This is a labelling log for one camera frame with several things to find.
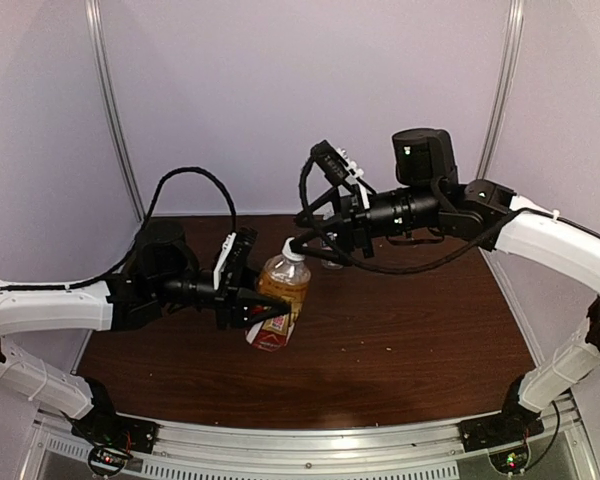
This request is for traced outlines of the amber tea bottle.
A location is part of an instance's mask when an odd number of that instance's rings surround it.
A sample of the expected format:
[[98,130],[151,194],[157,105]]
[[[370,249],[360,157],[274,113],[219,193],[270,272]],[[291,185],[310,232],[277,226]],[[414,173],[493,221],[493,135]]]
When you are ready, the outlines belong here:
[[276,313],[247,331],[247,342],[262,351],[275,352],[288,345],[308,293],[311,271],[305,256],[292,250],[293,240],[285,240],[281,253],[265,263],[258,279],[259,294],[288,308],[287,313]]

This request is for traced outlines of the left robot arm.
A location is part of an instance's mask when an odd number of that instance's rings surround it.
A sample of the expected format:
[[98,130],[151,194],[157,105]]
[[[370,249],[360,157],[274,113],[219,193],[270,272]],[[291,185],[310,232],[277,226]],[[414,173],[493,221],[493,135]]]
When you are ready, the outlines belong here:
[[288,314],[288,302],[257,290],[259,273],[247,265],[256,236],[249,228],[230,233],[214,268],[204,270],[184,228],[158,221],[138,232],[121,267],[96,279],[41,285],[0,280],[0,384],[59,410],[85,439],[117,442],[127,428],[100,382],[66,374],[8,342],[8,336],[133,331],[188,307],[213,310],[221,329]]

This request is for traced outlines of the white tea bottle cap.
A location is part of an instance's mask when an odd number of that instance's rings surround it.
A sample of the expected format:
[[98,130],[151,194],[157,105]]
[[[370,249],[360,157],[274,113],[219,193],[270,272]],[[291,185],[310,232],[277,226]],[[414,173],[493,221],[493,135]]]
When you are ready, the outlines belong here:
[[282,255],[285,259],[291,262],[303,262],[305,260],[305,256],[301,253],[294,252],[291,246],[293,238],[289,237],[285,240]]

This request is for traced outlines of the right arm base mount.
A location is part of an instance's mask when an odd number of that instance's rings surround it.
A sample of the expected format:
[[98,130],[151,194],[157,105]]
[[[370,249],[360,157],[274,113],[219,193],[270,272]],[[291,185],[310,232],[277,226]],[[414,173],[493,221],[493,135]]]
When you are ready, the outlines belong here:
[[544,432],[540,414],[519,403],[519,388],[523,377],[518,377],[507,390],[501,411],[463,420],[458,428],[466,452],[490,449],[523,441]]

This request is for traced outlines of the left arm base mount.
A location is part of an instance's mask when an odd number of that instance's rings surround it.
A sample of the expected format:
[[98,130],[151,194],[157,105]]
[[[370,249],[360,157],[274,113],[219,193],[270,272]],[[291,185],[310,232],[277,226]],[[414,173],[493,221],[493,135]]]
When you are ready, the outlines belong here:
[[91,389],[93,408],[81,419],[70,418],[72,433],[92,444],[152,453],[159,425],[119,414],[101,382],[92,378],[86,378],[86,382]]

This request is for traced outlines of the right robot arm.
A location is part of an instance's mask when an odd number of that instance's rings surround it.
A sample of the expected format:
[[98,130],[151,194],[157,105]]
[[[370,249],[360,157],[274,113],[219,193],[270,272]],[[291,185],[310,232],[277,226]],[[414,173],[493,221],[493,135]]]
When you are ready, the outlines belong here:
[[560,394],[600,367],[600,234],[498,183],[461,183],[451,136],[443,129],[403,130],[392,136],[392,146],[398,187],[384,192],[364,181],[343,150],[327,141],[311,148],[300,176],[319,169],[329,187],[315,200],[300,188],[295,222],[303,234],[292,241],[293,251],[378,272],[372,261],[376,238],[410,243],[413,232],[426,229],[441,240],[462,240],[465,250],[536,262],[596,295],[569,340],[511,385],[492,430],[499,440],[513,441]]

